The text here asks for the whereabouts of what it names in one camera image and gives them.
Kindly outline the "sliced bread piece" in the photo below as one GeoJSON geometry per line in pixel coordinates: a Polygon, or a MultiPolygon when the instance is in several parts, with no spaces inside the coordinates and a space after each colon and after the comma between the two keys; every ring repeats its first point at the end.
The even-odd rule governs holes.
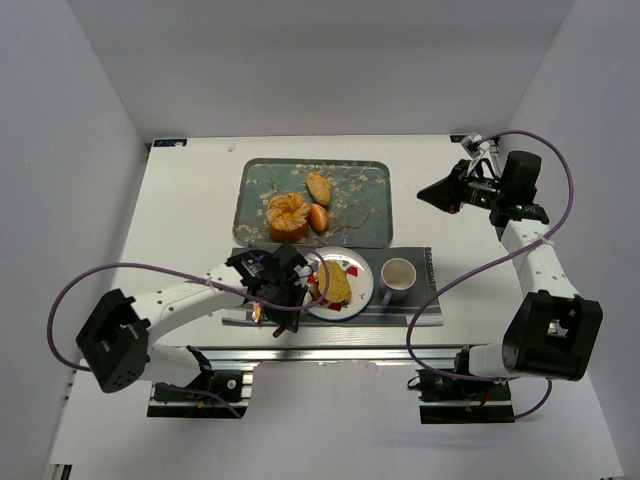
{"type": "Polygon", "coordinates": [[[321,264],[315,273],[318,291],[329,303],[344,303],[351,299],[352,290],[345,271],[333,260],[321,264]]]}

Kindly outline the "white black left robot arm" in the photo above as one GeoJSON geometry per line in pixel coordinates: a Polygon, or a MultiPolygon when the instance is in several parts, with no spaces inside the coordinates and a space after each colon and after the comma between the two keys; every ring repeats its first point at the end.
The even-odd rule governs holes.
{"type": "Polygon", "coordinates": [[[178,273],[180,283],[148,294],[104,294],[76,337],[88,368],[105,393],[144,380],[204,395],[214,371],[195,347],[164,345],[168,333],[219,310],[261,308],[280,330],[294,332],[310,308],[303,277],[322,265],[318,254],[291,244],[229,257],[202,277],[178,273]]]}

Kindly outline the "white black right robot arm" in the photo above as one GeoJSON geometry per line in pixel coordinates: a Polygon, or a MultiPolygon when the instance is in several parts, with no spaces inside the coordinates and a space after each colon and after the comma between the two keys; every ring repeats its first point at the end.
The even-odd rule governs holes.
{"type": "Polygon", "coordinates": [[[446,178],[417,194],[450,214],[465,204],[488,210],[523,295],[501,342],[470,346],[457,355],[455,372],[467,380],[536,376],[579,381],[586,372],[603,311],[572,285],[548,237],[549,218],[535,202],[541,163],[535,154],[512,151],[502,175],[491,179],[461,160],[446,178]]]}

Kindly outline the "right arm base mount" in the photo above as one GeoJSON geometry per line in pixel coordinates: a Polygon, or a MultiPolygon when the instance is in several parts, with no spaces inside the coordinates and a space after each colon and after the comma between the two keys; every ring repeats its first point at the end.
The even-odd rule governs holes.
{"type": "Polygon", "coordinates": [[[423,425],[515,422],[506,384],[455,380],[421,369],[407,381],[407,388],[419,394],[423,425]]]}

